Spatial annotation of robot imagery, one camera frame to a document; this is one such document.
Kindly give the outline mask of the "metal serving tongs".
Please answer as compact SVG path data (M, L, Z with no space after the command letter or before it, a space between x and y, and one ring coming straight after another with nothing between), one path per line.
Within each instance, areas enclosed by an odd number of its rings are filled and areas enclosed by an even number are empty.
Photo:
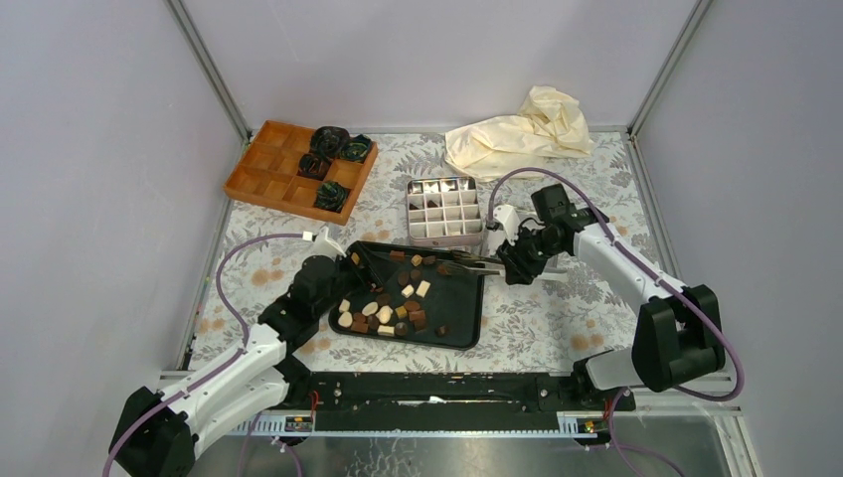
M449 258L439 262L436 271L445 276L465 274L503 276L504 265L498 258L481 256L463 250L452 250Z

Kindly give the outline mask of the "black plastic tray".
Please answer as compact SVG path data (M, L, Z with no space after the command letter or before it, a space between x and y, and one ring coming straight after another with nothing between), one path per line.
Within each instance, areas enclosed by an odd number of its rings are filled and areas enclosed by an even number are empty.
M360 241L387 278L382 289L365 283L347 294L328 314L330 328L340 334L382 341L464 351L480 337L484 278L480 275L441 275L439 262L450 251ZM416 295L426 280L426 297ZM380 309L364 316L362 308L376 301Z

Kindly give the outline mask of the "pink grid box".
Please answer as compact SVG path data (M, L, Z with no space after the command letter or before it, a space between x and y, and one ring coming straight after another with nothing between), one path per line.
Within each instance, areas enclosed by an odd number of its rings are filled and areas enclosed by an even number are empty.
M451 176L406 185L409 242L422 247L481 245L484 222L475 180Z

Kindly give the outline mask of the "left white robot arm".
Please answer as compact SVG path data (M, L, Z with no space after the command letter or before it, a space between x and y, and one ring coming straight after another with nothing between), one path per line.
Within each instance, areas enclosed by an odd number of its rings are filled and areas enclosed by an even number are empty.
M305 367L293 354L323 315L357 291L386 284L395 269L353 242L305 258L287 290L271 302L243 341L202 369L159 391L142 387L126 400L103 475L118 464L130 476L185 476L214 442L277 404L295 408L308 395Z

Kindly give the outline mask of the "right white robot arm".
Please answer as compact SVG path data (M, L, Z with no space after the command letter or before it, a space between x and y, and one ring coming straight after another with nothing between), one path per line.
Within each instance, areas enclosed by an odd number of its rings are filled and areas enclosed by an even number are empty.
M505 235L496 254L506 282L530 284L550 258L567 254L597 272L637 317L631 346L577 363L579 376L570 383L575 404L594 409L621 387L663 392L725 366L718 299L709 287L689 287L663 273L632 250L602 212L577 208L561 185L539 190L532 201L534 228L510 206L491 212L493 229Z

